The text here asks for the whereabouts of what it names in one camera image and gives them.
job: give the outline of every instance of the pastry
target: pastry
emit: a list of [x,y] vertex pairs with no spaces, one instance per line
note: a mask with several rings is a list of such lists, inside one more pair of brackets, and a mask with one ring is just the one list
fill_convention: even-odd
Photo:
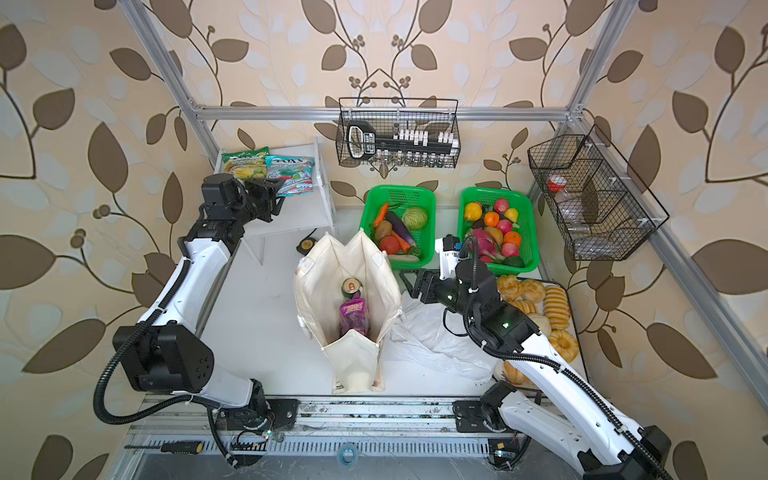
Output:
[[518,307],[525,315],[528,315],[529,313],[538,313],[536,304],[530,300],[515,300],[514,302],[510,302],[510,304]]
[[530,300],[533,303],[540,303],[544,299],[546,290],[542,282],[529,278],[522,281],[522,286],[524,299]]
[[549,343],[563,357],[563,360],[573,362],[578,355],[578,342],[565,330],[555,330],[549,336]]
[[496,286],[498,287],[498,292],[502,295],[502,298],[509,303],[514,302],[523,294],[523,287],[518,278],[514,275],[500,276],[496,280]]
[[504,362],[504,376],[507,377],[507,381],[512,385],[522,385],[531,381],[527,376],[523,375],[523,372],[512,366],[510,362]]
[[533,323],[535,323],[538,329],[541,330],[541,333],[549,338],[549,336],[552,334],[552,327],[549,324],[549,318],[543,315],[539,315],[538,313],[529,313],[528,318],[533,320]]
[[553,330],[568,328],[571,319],[571,309],[568,307],[568,297],[565,290],[556,285],[547,286],[544,297],[544,315],[549,318]]

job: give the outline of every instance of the green plastic basket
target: green plastic basket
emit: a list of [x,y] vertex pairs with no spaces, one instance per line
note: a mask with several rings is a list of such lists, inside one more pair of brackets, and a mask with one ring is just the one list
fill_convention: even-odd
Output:
[[520,246],[520,258],[525,262],[524,267],[498,265],[489,263],[488,268],[496,275],[517,275],[530,272],[538,267],[538,241],[536,239],[536,223],[533,216],[533,205],[525,195],[510,190],[496,190],[494,188],[470,187],[462,192],[462,199],[458,209],[458,238],[463,239],[464,233],[472,225],[472,222],[464,220],[464,207],[471,202],[481,205],[493,205],[499,198],[509,200],[509,207],[516,208],[519,215],[517,224],[520,228],[515,231],[522,237]]
[[366,232],[366,235],[373,235],[373,221],[379,210],[386,202],[390,205],[399,206],[394,210],[398,217],[410,207],[421,207],[427,210],[429,219],[424,228],[417,231],[411,231],[413,240],[422,251],[422,259],[419,262],[389,262],[393,270],[406,270],[409,268],[421,268],[432,259],[435,254],[435,210],[437,200],[435,194],[430,190],[421,187],[400,187],[396,185],[379,185],[368,192],[366,197],[366,207],[362,211],[360,227]]

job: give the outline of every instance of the white plastic bag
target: white plastic bag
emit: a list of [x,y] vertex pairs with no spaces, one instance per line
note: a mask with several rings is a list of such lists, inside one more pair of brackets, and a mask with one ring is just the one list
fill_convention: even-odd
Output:
[[[414,362],[479,382],[490,380],[496,359],[469,337],[453,336],[445,330],[444,309],[439,303],[425,305],[409,296],[403,297],[402,322],[389,329],[381,359]],[[445,322],[451,331],[464,333],[461,315],[448,312]]]
[[[351,329],[339,338],[344,280],[360,280],[370,323],[369,338]],[[326,234],[299,262],[293,280],[299,324],[317,339],[333,364],[333,393],[381,390],[379,349],[402,312],[400,289],[386,253],[362,229],[343,245]]]

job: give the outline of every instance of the canvas bag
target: canvas bag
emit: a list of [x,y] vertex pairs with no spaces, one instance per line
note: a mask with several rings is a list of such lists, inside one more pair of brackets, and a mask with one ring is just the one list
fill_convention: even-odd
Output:
[[[344,280],[360,280],[370,324],[369,338],[351,329],[339,338]],[[378,377],[384,335],[402,313],[400,288],[386,252],[360,229],[347,245],[328,233],[299,261],[293,279],[299,324],[309,330],[333,365],[333,393],[383,389]]]

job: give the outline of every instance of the black wire basket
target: black wire basket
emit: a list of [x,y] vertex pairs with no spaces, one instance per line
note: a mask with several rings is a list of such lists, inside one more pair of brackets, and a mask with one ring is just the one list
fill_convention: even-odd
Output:
[[593,127],[528,149],[536,183],[574,260],[626,260],[669,212],[624,155],[617,172],[602,151],[610,144]]
[[339,99],[336,154],[342,167],[455,168],[458,100],[447,98]]

